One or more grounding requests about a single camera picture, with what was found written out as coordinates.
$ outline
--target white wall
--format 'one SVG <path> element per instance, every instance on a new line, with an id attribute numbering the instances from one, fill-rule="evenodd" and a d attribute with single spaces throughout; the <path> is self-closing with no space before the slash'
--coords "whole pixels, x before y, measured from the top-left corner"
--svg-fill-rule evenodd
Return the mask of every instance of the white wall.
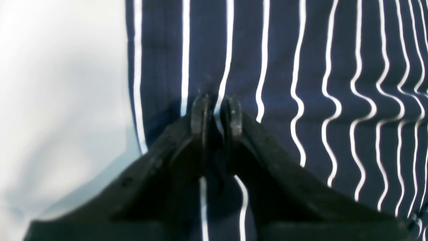
<path id="1" fill-rule="evenodd" d="M 0 241 L 139 156 L 124 0 L 0 0 Z"/>

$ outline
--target navy blue skirt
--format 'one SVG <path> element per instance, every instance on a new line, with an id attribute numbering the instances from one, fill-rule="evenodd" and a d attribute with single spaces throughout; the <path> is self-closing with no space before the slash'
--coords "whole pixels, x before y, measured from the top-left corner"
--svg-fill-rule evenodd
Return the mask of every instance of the navy blue skirt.
<path id="1" fill-rule="evenodd" d="M 263 124 L 333 189 L 425 240 L 426 0 L 126 0 L 130 101 L 142 154 L 208 93 Z M 245 186 L 192 187 L 183 240 L 255 240 Z"/>

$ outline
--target white stripe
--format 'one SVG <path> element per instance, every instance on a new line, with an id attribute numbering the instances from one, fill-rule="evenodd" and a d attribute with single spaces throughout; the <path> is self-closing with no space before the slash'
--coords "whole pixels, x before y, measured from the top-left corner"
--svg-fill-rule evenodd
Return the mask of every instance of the white stripe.
<path id="1" fill-rule="evenodd" d="M 426 154 L 426 156 L 425 156 L 425 185 L 424 185 L 424 193 L 423 193 L 423 195 L 422 195 L 422 200 L 421 200 L 421 206 L 419 207 L 420 209 L 422 209 L 422 206 L 423 206 L 423 204 L 424 204 L 424 199 L 425 199 L 425 194 L 426 194 L 426 191 L 427 191 L 427 168 L 428 168 L 428 151 L 427 151 L 427 154 Z"/>
<path id="2" fill-rule="evenodd" d="M 427 227 L 424 228 L 424 232 L 422 233 L 422 241 L 426 241 L 425 232 L 427 231 Z"/>
<path id="3" fill-rule="evenodd" d="M 181 59 L 181 116 L 186 115 L 189 97 L 190 0 L 183 0 L 183 48 Z"/>
<path id="4" fill-rule="evenodd" d="M 354 158 L 355 163 L 357 164 L 357 166 L 361 172 L 361 179 L 357 185 L 357 188 L 355 189 L 355 194 L 354 194 L 354 198 L 356 201 L 358 201 L 358 198 L 360 195 L 360 190 L 363 187 L 364 182 L 366 180 L 366 171 L 365 171 L 364 166 L 361 163 L 361 161 L 357 155 L 356 146 L 355 146 L 355 129 L 356 129 L 356 126 L 359 122 L 371 119 L 376 114 L 376 110 L 377 110 L 376 104 L 373 102 L 373 100 L 371 100 L 370 98 L 358 93 L 358 91 L 355 88 L 355 83 L 356 83 L 357 79 L 360 77 L 361 70 L 363 68 L 362 67 L 363 63 L 361 60 L 361 53 L 360 53 L 360 49 L 361 49 L 361 22 L 362 22 L 362 11 L 363 11 L 362 4 L 363 4 L 362 0 L 358 0 L 358 5 L 357 5 L 357 39 L 356 39 L 356 47 L 355 47 L 355 58 L 357 60 L 357 70 L 355 72 L 354 77 L 351 79 L 351 91 L 354 95 L 358 96 L 359 98 L 366 100 L 370 104 L 371 110 L 370 110 L 370 113 L 368 115 L 366 115 L 364 117 L 360 117 L 358 119 L 355 119 L 351 123 L 351 127 L 349 129 L 349 136 L 351 139 L 352 157 Z"/>
<path id="5" fill-rule="evenodd" d="M 416 224 L 419 226 L 419 234 L 418 234 L 418 238 L 419 238 L 419 236 L 421 236 L 421 233 L 422 233 L 422 220 L 420 219 L 416 220 Z"/>
<path id="6" fill-rule="evenodd" d="M 291 82 L 291 96 L 297 102 L 297 106 L 299 109 L 297 111 L 297 115 L 291 120 L 290 129 L 291 129 L 291 137 L 293 138 L 293 141 L 300 152 L 300 165 L 304 167 L 306 164 L 306 153 L 305 153 L 305 149 L 303 148 L 302 144 L 297 138 L 296 123 L 297 123 L 297 120 L 300 117 L 302 117 L 305 111 L 305 105 L 303 101 L 297 96 L 296 88 L 297 88 L 297 81 L 298 81 L 298 75 L 299 75 L 300 49 L 302 47 L 303 35 L 305 33 L 305 25 L 306 25 L 306 0 L 300 0 L 299 10 L 300 10 L 300 30 L 299 30 L 299 38 L 297 40 L 296 52 L 294 53 L 293 78 Z"/>
<path id="7" fill-rule="evenodd" d="M 207 180 L 205 177 L 199 179 L 199 192 L 201 195 L 202 241 L 208 241 Z"/>
<path id="8" fill-rule="evenodd" d="M 141 62 L 143 48 L 141 43 L 141 31 L 143 26 L 143 0 L 134 0 L 134 110 L 137 127 L 138 142 L 141 153 L 147 152 L 146 136 L 144 135 L 143 108 L 141 106 Z"/>
<path id="9" fill-rule="evenodd" d="M 379 0 L 379 12 L 380 12 L 380 33 L 381 33 L 381 39 L 382 39 L 382 56 L 383 56 L 383 60 L 385 62 L 385 68 L 383 70 L 381 77 L 376 82 L 376 88 L 382 95 L 389 97 L 391 99 L 394 99 L 400 105 L 400 112 L 395 117 L 388 118 L 388 119 L 382 119 L 376 125 L 376 162 L 377 162 L 377 165 L 379 167 L 380 172 L 382 173 L 383 184 L 384 184 L 383 193 L 379 198 L 379 202 L 377 203 L 377 210 L 378 211 L 381 210 L 382 202 L 385 199 L 385 196 L 388 192 L 388 186 L 389 186 L 385 169 L 383 168 L 382 162 L 380 160 L 380 129 L 382 128 L 382 125 L 384 125 L 385 123 L 397 121 L 397 120 L 403 118 L 403 116 L 404 116 L 404 104 L 403 104 L 403 102 L 399 98 L 385 93 L 381 87 L 381 84 L 385 80 L 386 75 L 388 74 L 388 71 L 389 71 L 389 59 L 388 59 L 388 55 L 386 53 L 385 12 L 383 9 L 383 0 Z"/>
<path id="10" fill-rule="evenodd" d="M 419 1 L 419 7 L 420 7 L 420 9 L 421 9 L 421 16 L 422 16 L 422 24 L 423 24 L 423 27 L 424 27 L 424 37 L 425 37 L 425 47 L 427 48 L 427 51 L 428 51 L 428 41 L 427 41 L 427 31 L 426 31 L 426 25 L 425 25 L 425 15 L 424 15 L 424 10 L 423 10 L 423 6 L 422 6 L 422 3 L 421 3 L 421 1 L 420 0 L 418 0 Z M 422 208 L 422 205 L 423 205 L 423 203 L 424 203 L 424 199 L 425 199 L 425 193 L 426 193 L 426 190 L 427 190 L 427 162 L 428 162 L 428 150 L 427 150 L 427 153 L 426 153 L 426 157 L 425 157 L 425 184 L 424 184 L 424 193 L 423 193 L 423 195 L 422 195 L 422 200 L 421 200 L 421 205 L 420 205 L 420 207 L 419 208 Z"/>
<path id="11" fill-rule="evenodd" d="M 214 118 L 217 125 L 217 129 L 223 134 L 223 127 L 220 121 L 220 107 L 221 102 L 224 98 L 226 91 L 227 77 L 229 76 L 230 63 L 232 62 L 232 43 L 233 43 L 233 18 L 235 14 L 234 0 L 226 0 L 227 4 L 227 38 L 226 38 L 226 63 L 224 66 L 223 78 L 220 82 L 220 88 L 218 90 L 218 98 L 214 107 Z"/>
<path id="12" fill-rule="evenodd" d="M 422 56 L 421 56 L 421 52 L 419 50 L 419 43 L 418 43 L 417 34 L 416 34 L 416 27 L 415 27 L 415 16 L 413 13 L 413 6 L 412 6 L 411 0 L 408 0 L 408 3 L 409 3 L 409 7 L 410 7 L 410 16 L 412 18 L 413 37 L 415 39 L 416 51 L 418 53 L 418 57 L 419 57 L 419 60 L 421 62 L 421 67 L 422 67 L 421 78 L 420 78 L 419 82 L 417 83 L 417 85 L 415 86 L 415 88 L 413 89 L 415 91 L 415 93 L 418 93 L 418 89 L 422 85 L 422 82 L 424 81 L 424 78 L 425 78 L 425 65 L 424 65 L 424 61 L 423 61 Z M 416 200 L 416 195 L 418 194 L 418 183 L 416 180 L 416 159 L 417 159 L 417 151 L 418 151 L 418 127 L 422 123 L 422 119 L 424 117 L 425 117 L 425 110 L 424 110 L 424 108 L 421 108 L 421 115 L 419 116 L 419 118 L 417 119 L 417 122 L 415 124 L 415 152 L 413 155 L 413 185 L 415 187 L 415 195 L 413 196 L 413 200 L 412 200 L 412 203 L 410 205 L 407 217 L 409 217 L 410 213 L 412 212 L 413 204 Z"/>
<path id="13" fill-rule="evenodd" d="M 242 181 L 239 179 L 237 175 L 234 176 L 236 181 L 239 184 L 239 187 L 242 191 L 242 207 L 241 207 L 241 213 L 239 214 L 239 233 L 241 236 L 241 241 L 245 241 L 245 213 L 247 211 L 248 206 L 248 191 L 245 185 L 242 183 Z"/>
<path id="14" fill-rule="evenodd" d="M 398 136 L 398 147 L 397 147 L 397 175 L 398 180 L 400 181 L 401 186 L 401 196 L 399 201 L 397 202 L 397 205 L 395 206 L 395 216 L 398 216 L 398 209 L 400 208 L 400 204 L 403 201 L 404 197 L 404 181 L 403 176 L 401 175 L 401 145 L 402 145 L 402 139 L 401 139 L 401 130 L 403 129 L 403 126 L 406 124 L 406 121 L 400 121 L 400 124 L 398 124 L 397 129 L 397 136 Z"/>
<path id="15" fill-rule="evenodd" d="M 400 93 L 402 93 L 404 95 L 407 95 L 407 96 L 411 96 L 412 98 L 414 98 L 415 101 L 418 103 L 419 108 L 421 109 L 421 112 L 422 112 L 422 111 L 424 111 L 424 109 L 423 109 L 423 106 L 422 106 L 421 102 L 419 101 L 419 99 L 415 95 L 412 95 L 410 93 L 404 92 L 402 90 L 404 82 L 407 79 L 407 77 L 409 76 L 410 62 L 409 62 L 409 57 L 407 55 L 406 45 L 405 45 L 405 42 L 404 42 L 403 21 L 401 19 L 401 10 L 400 10 L 400 2 L 399 2 L 399 0 L 395 0 L 395 5 L 396 5 L 396 8 L 397 8 L 397 18 L 398 18 L 398 26 L 399 26 L 399 30 L 400 30 L 401 48 L 402 48 L 402 51 L 403 51 L 404 60 L 406 62 L 406 70 L 405 70 L 405 73 L 404 73 L 404 76 L 403 76 L 401 82 L 397 86 L 397 89 L 398 89 L 398 91 L 400 91 Z M 397 168 L 397 172 L 398 172 L 398 179 L 399 179 L 400 184 L 401 184 L 401 197 L 400 197 L 400 199 L 399 199 L 399 201 L 398 201 L 398 203 L 397 203 L 397 205 L 395 207 L 395 215 L 396 216 L 398 216 L 398 210 L 399 210 L 400 204 L 401 204 L 401 202 L 403 200 L 404 193 L 405 193 L 404 181 L 403 181 L 403 177 L 402 177 L 401 169 L 400 169 L 400 166 L 401 166 L 401 164 L 400 164 L 400 162 L 401 162 L 401 129 L 409 121 L 410 120 L 402 120 L 400 122 L 400 124 L 398 125 L 398 143 L 399 143 L 399 146 L 398 146 L 398 149 L 397 149 L 397 167 L 398 167 Z"/>
<path id="16" fill-rule="evenodd" d="M 322 123 L 322 127 L 321 127 L 322 143 L 324 144 L 324 147 L 327 150 L 328 155 L 330 156 L 331 163 L 333 166 L 333 168 L 331 170 L 331 174 L 328 177 L 328 181 L 327 181 L 327 185 L 329 187 L 331 187 L 333 179 L 336 176 L 337 160 L 336 160 L 336 156 L 333 153 L 333 150 L 330 148 L 330 145 L 328 144 L 328 141 L 327 141 L 327 125 L 329 124 L 330 121 L 332 121 L 332 120 L 336 119 L 338 116 L 340 116 L 340 113 L 342 112 L 342 105 L 341 105 L 340 101 L 338 99 L 336 99 L 335 97 L 329 95 L 327 92 L 328 78 L 330 77 L 330 73 L 331 73 L 331 44 L 333 42 L 334 14 L 336 12 L 336 7 L 337 7 L 338 2 L 339 2 L 339 0 L 334 0 L 333 6 L 332 6 L 331 11 L 330 11 L 330 17 L 328 20 L 327 46 L 326 46 L 326 50 L 325 50 L 326 68 L 325 68 L 324 77 L 322 78 L 322 93 L 325 97 L 332 100 L 336 106 L 336 111 L 334 112 L 334 114 L 331 117 L 325 119 L 324 122 Z"/>
<path id="17" fill-rule="evenodd" d="M 268 69 L 268 40 L 269 40 L 269 11 L 270 11 L 270 0 L 263 1 L 263 31 L 262 31 L 262 68 L 260 70 L 259 84 L 256 90 L 256 102 L 257 102 L 257 117 L 256 121 L 261 122 L 263 115 L 265 114 L 265 105 L 262 100 L 263 84 L 265 83 L 266 71 Z"/>

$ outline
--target white background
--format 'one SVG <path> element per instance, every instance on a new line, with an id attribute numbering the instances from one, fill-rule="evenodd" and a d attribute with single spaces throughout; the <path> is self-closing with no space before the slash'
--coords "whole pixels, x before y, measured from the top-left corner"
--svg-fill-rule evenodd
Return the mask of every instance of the white background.
<path id="1" fill-rule="evenodd" d="M 0 241 L 22 240 L 139 156 L 124 0 L 0 0 Z"/>

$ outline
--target navy striped fabric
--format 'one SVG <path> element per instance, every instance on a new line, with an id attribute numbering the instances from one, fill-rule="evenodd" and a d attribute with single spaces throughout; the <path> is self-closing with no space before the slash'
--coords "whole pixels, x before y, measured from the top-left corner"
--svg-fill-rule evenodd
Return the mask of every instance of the navy striped fabric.
<path id="1" fill-rule="evenodd" d="M 415 240 L 425 240 L 428 0 L 126 4 L 142 154 L 196 95 L 215 96 L 215 113 L 225 95 L 235 95 L 301 166 L 408 220 Z M 183 239 L 255 240 L 239 177 L 216 201 L 212 179 L 208 173 L 194 187 L 197 217 Z M 231 211 L 216 215 L 222 208 Z"/>

